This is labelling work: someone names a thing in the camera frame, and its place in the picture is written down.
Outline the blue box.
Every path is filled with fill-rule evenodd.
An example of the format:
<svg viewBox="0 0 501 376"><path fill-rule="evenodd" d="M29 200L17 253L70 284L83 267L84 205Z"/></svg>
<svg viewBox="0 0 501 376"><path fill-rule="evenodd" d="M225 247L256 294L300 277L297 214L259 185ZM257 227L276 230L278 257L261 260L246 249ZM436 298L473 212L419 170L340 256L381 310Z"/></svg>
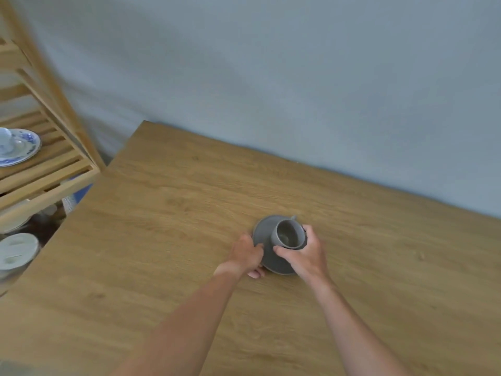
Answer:
<svg viewBox="0 0 501 376"><path fill-rule="evenodd" d="M85 195L88 193L88 191L91 189L93 186L93 183L88 184L82 189L79 189L73 193L74 199L77 204L80 203L80 201L85 197Z"/></svg>

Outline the person's right forearm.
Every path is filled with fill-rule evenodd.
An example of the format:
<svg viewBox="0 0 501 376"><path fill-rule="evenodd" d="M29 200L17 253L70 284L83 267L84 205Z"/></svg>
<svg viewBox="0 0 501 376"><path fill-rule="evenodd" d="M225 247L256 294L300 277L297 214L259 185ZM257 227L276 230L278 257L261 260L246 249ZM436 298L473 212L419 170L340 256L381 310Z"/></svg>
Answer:
<svg viewBox="0 0 501 376"><path fill-rule="evenodd" d="M412 376L326 276L304 278L320 304L347 376Z"/></svg>

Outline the person's left forearm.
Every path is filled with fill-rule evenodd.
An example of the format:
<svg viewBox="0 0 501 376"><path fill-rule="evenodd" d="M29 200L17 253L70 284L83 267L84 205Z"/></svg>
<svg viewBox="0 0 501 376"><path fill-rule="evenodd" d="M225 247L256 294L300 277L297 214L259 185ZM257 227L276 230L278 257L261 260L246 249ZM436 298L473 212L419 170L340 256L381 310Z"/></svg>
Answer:
<svg viewBox="0 0 501 376"><path fill-rule="evenodd" d="M167 316L110 376L199 376L244 273L235 261L219 265L210 280Z"/></svg>

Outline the person's left hand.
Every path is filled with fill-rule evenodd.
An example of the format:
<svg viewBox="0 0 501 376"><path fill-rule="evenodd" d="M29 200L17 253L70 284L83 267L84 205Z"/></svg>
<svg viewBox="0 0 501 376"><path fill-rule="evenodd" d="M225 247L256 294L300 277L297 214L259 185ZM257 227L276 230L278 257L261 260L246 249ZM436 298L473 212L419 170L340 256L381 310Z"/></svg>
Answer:
<svg viewBox="0 0 501 376"><path fill-rule="evenodd" d="M242 234L232 245L228 259L218 267L221 272L229 272L241 278L248 275L253 279L265 276L261 265L262 259L251 258L251 247L256 246L249 233Z"/></svg>

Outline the blue floral white saucer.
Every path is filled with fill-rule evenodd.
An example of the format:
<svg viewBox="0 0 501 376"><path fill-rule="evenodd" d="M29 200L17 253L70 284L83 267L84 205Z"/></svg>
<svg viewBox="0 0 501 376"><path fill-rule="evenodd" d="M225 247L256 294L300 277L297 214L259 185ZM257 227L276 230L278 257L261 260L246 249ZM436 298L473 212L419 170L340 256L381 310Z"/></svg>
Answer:
<svg viewBox="0 0 501 376"><path fill-rule="evenodd" d="M22 128L0 127L0 168L27 161L42 147L40 136Z"/></svg>

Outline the wooden slatted shelf rack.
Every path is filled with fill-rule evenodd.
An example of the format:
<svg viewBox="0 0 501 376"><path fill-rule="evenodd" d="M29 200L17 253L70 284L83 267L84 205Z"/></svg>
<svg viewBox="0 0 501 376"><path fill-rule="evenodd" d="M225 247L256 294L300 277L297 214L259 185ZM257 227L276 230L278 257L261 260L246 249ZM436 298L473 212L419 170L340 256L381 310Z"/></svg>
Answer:
<svg viewBox="0 0 501 376"><path fill-rule="evenodd" d="M0 168L0 234L92 183L106 164L10 0L0 0L0 127L37 133L41 150Z"/></svg>

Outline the grey ceramic cup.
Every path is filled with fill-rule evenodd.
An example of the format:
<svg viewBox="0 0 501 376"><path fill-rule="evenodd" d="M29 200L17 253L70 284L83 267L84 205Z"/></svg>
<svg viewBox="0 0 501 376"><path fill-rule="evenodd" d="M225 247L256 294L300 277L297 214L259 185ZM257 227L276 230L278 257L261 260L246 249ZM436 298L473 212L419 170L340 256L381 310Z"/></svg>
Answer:
<svg viewBox="0 0 501 376"><path fill-rule="evenodd" d="M299 250L306 246L308 236L304 227L297 221L295 216L279 216L273 224L271 243L274 246L282 246L290 250Z"/></svg>

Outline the white plate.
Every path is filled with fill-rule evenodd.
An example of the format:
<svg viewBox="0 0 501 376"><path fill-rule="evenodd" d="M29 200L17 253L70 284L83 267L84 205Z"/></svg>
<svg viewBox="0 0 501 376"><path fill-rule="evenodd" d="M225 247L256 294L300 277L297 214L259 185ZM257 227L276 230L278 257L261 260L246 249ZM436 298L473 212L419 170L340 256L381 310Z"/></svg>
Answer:
<svg viewBox="0 0 501 376"><path fill-rule="evenodd" d="M31 233L16 233L0 240L0 272L13 271L27 265L41 248Z"/></svg>

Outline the blue floral white cup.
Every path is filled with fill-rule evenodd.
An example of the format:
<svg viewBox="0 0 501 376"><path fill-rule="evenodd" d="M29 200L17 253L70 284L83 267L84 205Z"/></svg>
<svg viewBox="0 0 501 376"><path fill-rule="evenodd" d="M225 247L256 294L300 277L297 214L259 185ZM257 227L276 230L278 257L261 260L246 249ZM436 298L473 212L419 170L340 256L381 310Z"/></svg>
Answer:
<svg viewBox="0 0 501 376"><path fill-rule="evenodd" d="M23 141L15 138L10 129L0 127L0 156L15 157L23 148Z"/></svg>

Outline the grey ceramic saucer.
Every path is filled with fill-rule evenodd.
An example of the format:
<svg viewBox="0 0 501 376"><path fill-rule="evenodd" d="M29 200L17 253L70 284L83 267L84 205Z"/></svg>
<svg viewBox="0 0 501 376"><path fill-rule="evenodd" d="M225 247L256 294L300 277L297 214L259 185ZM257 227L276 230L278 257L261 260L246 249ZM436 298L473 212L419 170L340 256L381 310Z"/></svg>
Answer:
<svg viewBox="0 0 501 376"><path fill-rule="evenodd" d="M295 271L285 259L275 254L275 252L273 251L274 245L270 240L272 226L277 222L279 216L284 215L272 214L259 220L254 227L252 238L255 244L264 245L264 256L261 261L261 264L264 268L275 274L292 275L295 274Z"/></svg>

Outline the person's right hand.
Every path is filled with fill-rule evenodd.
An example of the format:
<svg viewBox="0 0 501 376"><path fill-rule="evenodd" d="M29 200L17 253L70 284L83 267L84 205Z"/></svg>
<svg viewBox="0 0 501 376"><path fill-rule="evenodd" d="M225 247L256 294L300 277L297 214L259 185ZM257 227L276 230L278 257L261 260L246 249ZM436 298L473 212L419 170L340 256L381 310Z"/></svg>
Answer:
<svg viewBox="0 0 501 376"><path fill-rule="evenodd" d="M321 243L310 225L303 225L308 236L306 246L300 250L295 261L287 261L299 277L312 289L331 282L327 259Z"/></svg>

